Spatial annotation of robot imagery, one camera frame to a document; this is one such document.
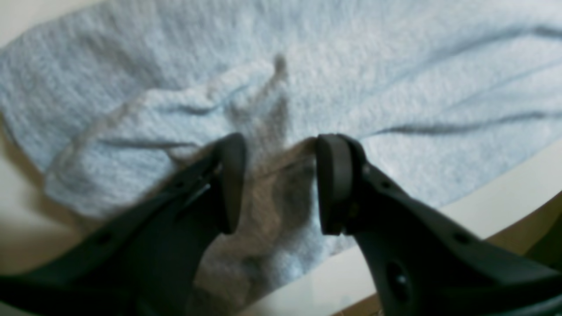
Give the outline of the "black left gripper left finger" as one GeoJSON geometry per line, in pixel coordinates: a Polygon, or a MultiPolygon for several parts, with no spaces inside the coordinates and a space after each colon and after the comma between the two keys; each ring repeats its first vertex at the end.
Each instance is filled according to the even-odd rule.
{"type": "Polygon", "coordinates": [[[1,277],[1,301],[37,316],[183,316],[207,248],[238,226],[244,136],[221,138],[153,198],[58,259],[1,277]]]}

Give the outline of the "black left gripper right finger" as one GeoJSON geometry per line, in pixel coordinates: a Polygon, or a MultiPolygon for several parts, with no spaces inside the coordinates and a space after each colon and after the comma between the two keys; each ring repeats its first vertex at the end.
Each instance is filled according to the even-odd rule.
{"type": "Polygon", "coordinates": [[[324,235],[352,236],[386,316],[559,316],[561,273],[412,198],[343,134],[315,141],[324,235]]]}

